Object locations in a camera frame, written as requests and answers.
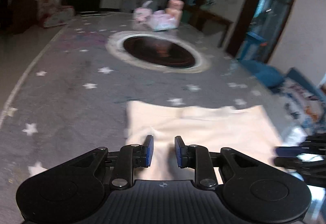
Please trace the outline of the pink tissue box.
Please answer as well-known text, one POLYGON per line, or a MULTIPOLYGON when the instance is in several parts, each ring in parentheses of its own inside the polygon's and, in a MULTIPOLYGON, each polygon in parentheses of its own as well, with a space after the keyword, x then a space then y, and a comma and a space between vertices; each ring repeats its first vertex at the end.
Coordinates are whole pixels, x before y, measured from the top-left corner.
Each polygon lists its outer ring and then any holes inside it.
POLYGON ((139 8, 134 9, 133 19, 139 23, 146 23, 149 16, 152 15, 152 9, 149 8, 149 5, 152 3, 152 0, 148 0, 139 8))

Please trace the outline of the dark wooden side table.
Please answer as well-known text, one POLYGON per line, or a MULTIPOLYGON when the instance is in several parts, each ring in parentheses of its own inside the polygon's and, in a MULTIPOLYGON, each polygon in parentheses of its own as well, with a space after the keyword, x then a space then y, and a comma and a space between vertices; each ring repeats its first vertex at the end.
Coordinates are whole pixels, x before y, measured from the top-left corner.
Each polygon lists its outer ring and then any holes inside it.
POLYGON ((204 36, 213 36, 220 33, 220 40, 217 44, 218 48, 222 48, 227 37, 228 31, 233 22, 214 13, 200 8, 195 8, 192 12, 188 23, 202 32, 204 36))

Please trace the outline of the blue sofa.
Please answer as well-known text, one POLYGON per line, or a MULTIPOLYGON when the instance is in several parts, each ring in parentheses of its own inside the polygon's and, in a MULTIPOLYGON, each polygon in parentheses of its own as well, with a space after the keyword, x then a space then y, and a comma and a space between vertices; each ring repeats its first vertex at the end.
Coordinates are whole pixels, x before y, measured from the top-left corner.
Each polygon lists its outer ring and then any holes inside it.
POLYGON ((296 68, 291 68, 288 73, 282 75, 276 68, 258 61, 242 60, 239 63, 274 94, 280 92, 281 86, 287 79, 291 79, 325 102, 325 94, 322 90, 315 87, 296 68))

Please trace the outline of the round black induction cooktop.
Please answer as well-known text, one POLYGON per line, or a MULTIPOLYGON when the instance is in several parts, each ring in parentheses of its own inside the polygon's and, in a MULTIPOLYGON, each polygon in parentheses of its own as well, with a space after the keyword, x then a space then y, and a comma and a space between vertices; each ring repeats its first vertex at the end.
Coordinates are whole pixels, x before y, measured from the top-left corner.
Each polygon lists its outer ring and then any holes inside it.
POLYGON ((121 31, 106 43, 115 58, 145 70, 164 73, 201 73, 210 61, 193 44, 176 36, 146 31, 121 31))

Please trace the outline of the polka dot play tent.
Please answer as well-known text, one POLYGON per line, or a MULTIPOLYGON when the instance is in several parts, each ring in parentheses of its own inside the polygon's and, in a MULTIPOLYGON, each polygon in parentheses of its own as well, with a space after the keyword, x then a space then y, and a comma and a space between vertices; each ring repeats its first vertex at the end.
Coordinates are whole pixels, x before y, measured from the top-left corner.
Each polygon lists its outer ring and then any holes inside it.
POLYGON ((42 28, 66 25, 75 16, 73 6, 60 5, 56 0, 38 0, 37 19, 42 28))

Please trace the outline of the grey star pattern tablecloth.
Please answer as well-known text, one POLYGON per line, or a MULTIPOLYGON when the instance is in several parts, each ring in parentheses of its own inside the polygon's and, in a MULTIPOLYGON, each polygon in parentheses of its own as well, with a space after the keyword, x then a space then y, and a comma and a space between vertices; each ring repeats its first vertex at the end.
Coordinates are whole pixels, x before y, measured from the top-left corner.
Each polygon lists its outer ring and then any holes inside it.
POLYGON ((223 147, 210 157, 215 190, 193 179, 111 187, 111 156, 128 137, 131 101, 237 110, 261 105, 281 138, 308 136, 234 58, 188 25, 170 32, 210 61, 201 73, 164 73, 127 64, 106 49, 121 31, 146 31, 129 14, 73 19, 33 60, 1 114, 1 223, 325 223, 325 187, 223 147))

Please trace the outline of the pink wet wipes pack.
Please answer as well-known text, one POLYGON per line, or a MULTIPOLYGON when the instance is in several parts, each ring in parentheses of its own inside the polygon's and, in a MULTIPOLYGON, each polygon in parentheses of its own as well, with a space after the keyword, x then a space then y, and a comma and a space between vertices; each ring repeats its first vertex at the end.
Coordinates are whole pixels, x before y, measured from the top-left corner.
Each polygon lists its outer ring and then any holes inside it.
POLYGON ((152 31, 167 31, 177 28, 177 20, 174 16, 158 10, 152 13, 147 20, 147 26, 152 31))

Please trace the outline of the cream garment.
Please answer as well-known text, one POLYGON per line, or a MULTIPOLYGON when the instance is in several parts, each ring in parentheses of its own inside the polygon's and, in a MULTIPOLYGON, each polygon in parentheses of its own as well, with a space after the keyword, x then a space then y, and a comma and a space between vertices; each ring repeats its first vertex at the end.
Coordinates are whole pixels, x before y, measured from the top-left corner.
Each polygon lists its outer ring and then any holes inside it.
POLYGON ((149 168, 136 169, 136 179, 193 179, 194 171, 177 166, 174 139, 181 136, 186 145, 201 145, 211 152, 233 148, 268 165, 274 148, 282 141, 261 106, 237 110, 188 106, 173 108, 140 101, 127 104, 128 145, 142 144, 146 136, 154 138, 154 154, 149 168))

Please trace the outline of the pink thermos bottle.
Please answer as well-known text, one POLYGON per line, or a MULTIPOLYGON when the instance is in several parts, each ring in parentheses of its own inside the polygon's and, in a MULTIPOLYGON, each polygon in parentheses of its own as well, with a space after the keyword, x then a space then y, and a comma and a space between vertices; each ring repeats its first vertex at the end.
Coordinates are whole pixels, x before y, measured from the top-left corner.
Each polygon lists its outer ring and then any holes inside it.
POLYGON ((169 0, 165 12, 175 19, 175 26, 178 27, 182 18, 184 2, 181 0, 169 0))

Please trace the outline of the butterfly print cushion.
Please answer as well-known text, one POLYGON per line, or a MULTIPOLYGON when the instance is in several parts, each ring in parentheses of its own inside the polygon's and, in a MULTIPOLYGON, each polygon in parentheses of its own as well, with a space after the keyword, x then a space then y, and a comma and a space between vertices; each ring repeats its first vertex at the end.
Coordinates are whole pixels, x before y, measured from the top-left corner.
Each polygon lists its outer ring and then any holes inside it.
POLYGON ((280 89, 285 111, 308 136, 325 133, 325 102, 298 82, 286 78, 280 89))

